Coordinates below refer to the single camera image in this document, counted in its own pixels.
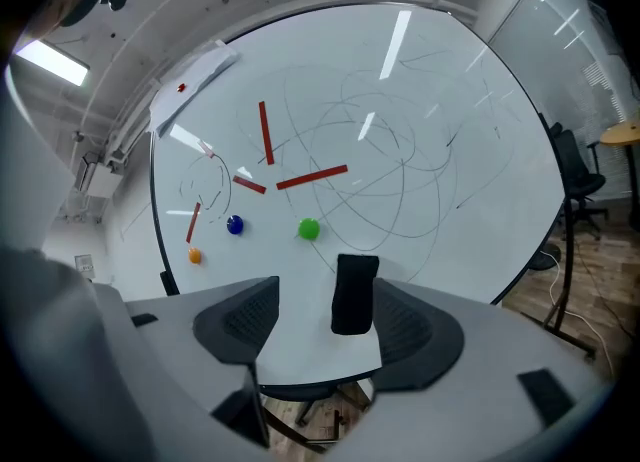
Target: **whiteboard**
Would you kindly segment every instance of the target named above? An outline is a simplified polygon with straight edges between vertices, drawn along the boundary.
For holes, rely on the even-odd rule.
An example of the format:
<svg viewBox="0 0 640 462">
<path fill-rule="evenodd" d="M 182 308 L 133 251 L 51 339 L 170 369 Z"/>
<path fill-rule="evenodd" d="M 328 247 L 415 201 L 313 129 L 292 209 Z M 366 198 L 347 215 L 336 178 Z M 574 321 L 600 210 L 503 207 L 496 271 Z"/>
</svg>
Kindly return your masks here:
<svg viewBox="0 0 640 462">
<path fill-rule="evenodd" d="M 280 277 L 280 318 L 257 360 L 261 384 L 380 366 L 374 328 L 330 330 L 340 253 L 377 255 L 380 277 L 486 303 L 527 265 L 564 198 L 558 165 L 518 82 L 453 17 L 399 4 L 335 7 L 230 46 L 238 62 L 156 137 L 155 200 L 181 293 Z M 276 187 L 340 165 L 348 172 Z M 196 202 L 200 265 L 185 241 Z M 227 231 L 229 215 L 244 219 L 241 236 Z M 297 237 L 305 217 L 320 220 L 315 242 Z"/>
</svg>

